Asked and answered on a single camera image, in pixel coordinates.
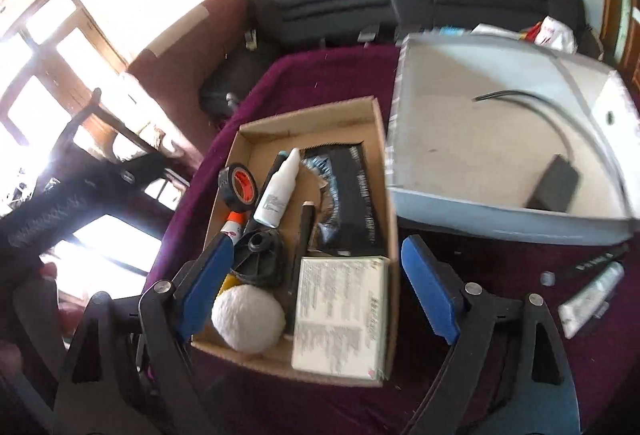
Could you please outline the black electrical tape roll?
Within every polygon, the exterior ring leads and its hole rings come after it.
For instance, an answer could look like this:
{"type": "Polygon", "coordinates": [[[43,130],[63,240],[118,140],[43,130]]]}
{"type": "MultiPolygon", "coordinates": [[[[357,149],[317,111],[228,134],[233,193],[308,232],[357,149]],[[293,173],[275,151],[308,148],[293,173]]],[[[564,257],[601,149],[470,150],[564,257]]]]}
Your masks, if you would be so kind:
{"type": "Polygon", "coordinates": [[[231,163],[219,172],[218,192],[228,209],[235,213],[252,210],[258,197],[254,177],[242,163],[231,163]]]}

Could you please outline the dark wooden chair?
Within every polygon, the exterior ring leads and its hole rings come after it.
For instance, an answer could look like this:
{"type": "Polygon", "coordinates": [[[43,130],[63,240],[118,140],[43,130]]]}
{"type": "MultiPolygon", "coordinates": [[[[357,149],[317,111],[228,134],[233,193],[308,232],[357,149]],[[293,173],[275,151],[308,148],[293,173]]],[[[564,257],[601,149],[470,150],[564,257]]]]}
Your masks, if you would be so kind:
{"type": "Polygon", "coordinates": [[[86,168],[73,169],[48,189],[38,188],[17,209],[1,218],[1,268],[36,266],[39,255],[76,229],[99,218],[111,208],[142,194],[149,184],[168,178],[186,185],[180,163],[163,155],[101,107],[101,91],[93,91],[89,103],[65,125],[54,143],[52,155],[61,158],[73,145],[77,130],[95,116],[142,149],[124,162],[92,160],[86,168]]]}

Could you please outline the red white plastic bag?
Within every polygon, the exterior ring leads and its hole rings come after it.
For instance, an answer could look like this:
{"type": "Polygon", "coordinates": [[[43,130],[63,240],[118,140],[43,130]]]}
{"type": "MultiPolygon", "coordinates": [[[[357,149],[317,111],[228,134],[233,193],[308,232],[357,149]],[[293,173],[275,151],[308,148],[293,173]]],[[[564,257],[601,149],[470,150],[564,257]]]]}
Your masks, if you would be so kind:
{"type": "Polygon", "coordinates": [[[567,54],[575,54],[578,50],[573,30],[551,16],[538,21],[532,28],[522,31],[520,38],[567,54]]]}

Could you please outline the black marker pen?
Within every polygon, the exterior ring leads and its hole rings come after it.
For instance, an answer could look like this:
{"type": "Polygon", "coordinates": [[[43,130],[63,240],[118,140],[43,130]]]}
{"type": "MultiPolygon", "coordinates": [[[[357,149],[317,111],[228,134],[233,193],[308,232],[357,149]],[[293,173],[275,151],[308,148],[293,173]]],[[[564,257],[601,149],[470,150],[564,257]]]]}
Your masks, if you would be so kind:
{"type": "Polygon", "coordinates": [[[587,259],[587,261],[565,267],[562,270],[544,271],[540,275],[540,283],[547,288],[554,287],[561,281],[577,278],[578,276],[585,275],[585,273],[590,273],[590,271],[600,269],[613,262],[620,262],[628,252],[629,244],[627,242],[616,245],[615,247],[610,247],[601,254],[587,259]]]}

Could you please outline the white medicine carton box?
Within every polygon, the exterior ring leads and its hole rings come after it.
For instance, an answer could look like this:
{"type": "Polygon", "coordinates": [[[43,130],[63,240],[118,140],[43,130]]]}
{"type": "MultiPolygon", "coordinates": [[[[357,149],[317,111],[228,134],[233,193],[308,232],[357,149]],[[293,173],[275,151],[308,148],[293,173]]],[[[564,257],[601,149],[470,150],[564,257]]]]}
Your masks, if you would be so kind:
{"type": "Polygon", "coordinates": [[[388,269],[383,256],[305,256],[296,296],[292,367],[380,381],[386,357],[388,269]]]}

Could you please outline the white fluffy ball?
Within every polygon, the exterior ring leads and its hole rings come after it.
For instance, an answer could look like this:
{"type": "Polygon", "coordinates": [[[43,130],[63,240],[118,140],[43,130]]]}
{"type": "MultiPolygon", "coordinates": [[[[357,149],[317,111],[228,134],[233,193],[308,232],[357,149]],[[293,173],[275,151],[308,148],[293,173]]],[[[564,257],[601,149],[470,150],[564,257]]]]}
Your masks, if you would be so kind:
{"type": "Polygon", "coordinates": [[[220,293],[210,319],[227,345],[248,355],[277,345],[286,325],[280,303],[254,285],[236,285],[220,293]]]}

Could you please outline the grey shoe box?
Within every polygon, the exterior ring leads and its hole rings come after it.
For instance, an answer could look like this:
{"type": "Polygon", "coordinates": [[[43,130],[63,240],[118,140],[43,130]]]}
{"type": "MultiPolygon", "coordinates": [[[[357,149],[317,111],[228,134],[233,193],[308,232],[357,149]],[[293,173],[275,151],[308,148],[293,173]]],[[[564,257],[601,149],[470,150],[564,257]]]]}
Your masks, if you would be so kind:
{"type": "Polygon", "coordinates": [[[609,245],[639,229],[639,114],[603,62],[498,36],[401,45],[386,186],[398,218],[511,241],[609,245]],[[565,213],[526,208],[555,155],[580,181],[565,213]]]}

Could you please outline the black foil packet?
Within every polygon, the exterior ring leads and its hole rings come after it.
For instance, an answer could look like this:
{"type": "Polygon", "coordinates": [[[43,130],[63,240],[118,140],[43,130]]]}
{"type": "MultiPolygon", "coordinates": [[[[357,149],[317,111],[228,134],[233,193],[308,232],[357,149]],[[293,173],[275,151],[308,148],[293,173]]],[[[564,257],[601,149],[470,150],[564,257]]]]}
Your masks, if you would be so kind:
{"type": "Polygon", "coordinates": [[[320,180],[314,250],[333,256],[384,255],[362,143],[307,148],[302,163],[320,180]]]}

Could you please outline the black leather sofa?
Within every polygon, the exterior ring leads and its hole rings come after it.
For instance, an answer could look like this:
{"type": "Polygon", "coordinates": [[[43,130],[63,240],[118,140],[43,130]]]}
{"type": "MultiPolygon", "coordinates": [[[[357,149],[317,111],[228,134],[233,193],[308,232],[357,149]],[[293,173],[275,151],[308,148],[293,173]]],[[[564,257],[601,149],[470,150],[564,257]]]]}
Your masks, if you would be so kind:
{"type": "Polygon", "coordinates": [[[212,120],[228,119],[279,57],[322,45],[392,44],[411,32],[478,25],[524,31],[545,17],[572,30],[578,53],[601,54],[583,0],[250,0],[256,47],[230,52],[201,85],[198,102],[212,120]]]}

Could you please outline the black plastic spool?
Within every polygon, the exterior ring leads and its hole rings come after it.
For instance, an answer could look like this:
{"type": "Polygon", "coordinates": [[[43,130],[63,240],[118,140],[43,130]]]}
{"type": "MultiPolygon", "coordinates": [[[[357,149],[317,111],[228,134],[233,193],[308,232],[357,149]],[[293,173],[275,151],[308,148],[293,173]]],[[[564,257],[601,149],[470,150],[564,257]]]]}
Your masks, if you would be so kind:
{"type": "Polygon", "coordinates": [[[277,229],[256,229],[234,246],[231,273],[245,285],[276,288],[283,279],[285,248],[277,229]]]}

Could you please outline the black marker teal cap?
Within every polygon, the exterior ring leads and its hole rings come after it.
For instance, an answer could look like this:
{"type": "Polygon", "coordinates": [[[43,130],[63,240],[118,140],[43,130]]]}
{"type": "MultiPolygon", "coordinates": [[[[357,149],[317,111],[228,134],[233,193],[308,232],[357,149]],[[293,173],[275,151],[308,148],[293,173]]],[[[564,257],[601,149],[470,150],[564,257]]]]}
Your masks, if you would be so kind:
{"type": "Polygon", "coordinates": [[[316,206],[312,201],[305,201],[302,205],[302,212],[300,212],[299,235],[293,261],[288,270],[288,278],[286,278],[286,295],[288,296],[288,302],[286,302],[284,336],[290,340],[293,339],[295,330],[300,265],[302,265],[302,259],[307,253],[315,216],[316,206]]]}

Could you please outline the black charger adapter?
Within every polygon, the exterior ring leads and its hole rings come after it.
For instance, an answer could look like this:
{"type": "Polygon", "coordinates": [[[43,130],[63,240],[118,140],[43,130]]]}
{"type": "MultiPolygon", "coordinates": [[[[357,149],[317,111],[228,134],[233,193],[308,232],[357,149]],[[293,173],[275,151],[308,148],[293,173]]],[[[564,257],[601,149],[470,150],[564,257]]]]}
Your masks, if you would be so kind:
{"type": "Polygon", "coordinates": [[[555,155],[529,195],[526,208],[565,213],[580,181],[579,172],[567,158],[555,155]]]}

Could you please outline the white dropper bottle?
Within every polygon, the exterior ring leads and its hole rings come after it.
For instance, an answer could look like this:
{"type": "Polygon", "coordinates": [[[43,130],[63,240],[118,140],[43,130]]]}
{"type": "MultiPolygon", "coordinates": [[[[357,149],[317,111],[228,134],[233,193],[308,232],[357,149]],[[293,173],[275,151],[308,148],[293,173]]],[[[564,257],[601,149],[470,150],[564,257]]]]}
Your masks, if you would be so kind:
{"type": "Polygon", "coordinates": [[[269,228],[279,227],[296,186],[299,166],[300,152],[298,148],[293,148],[288,154],[288,158],[271,176],[266,190],[260,198],[254,213],[254,220],[258,224],[269,228]]]}

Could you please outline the silver tube of cream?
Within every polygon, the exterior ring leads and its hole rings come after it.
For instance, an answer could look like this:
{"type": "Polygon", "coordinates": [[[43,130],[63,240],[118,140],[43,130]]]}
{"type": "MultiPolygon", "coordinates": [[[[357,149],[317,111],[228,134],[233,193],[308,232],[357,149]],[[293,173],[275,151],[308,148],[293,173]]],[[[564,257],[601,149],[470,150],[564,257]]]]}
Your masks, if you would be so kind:
{"type": "Polygon", "coordinates": [[[593,317],[608,308],[605,303],[624,276],[623,264],[612,262],[585,288],[558,307],[565,339],[573,339],[593,317]]]}

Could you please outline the brown cardboard tray box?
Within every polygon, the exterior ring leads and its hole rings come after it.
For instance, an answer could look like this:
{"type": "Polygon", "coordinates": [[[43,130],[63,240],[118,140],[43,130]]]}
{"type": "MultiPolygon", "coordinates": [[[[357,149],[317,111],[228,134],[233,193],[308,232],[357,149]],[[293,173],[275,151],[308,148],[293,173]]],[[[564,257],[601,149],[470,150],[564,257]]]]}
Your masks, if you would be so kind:
{"type": "Polygon", "coordinates": [[[219,276],[195,348],[296,381],[390,376],[399,265],[384,149],[372,97],[239,128],[210,215],[219,276]]]}

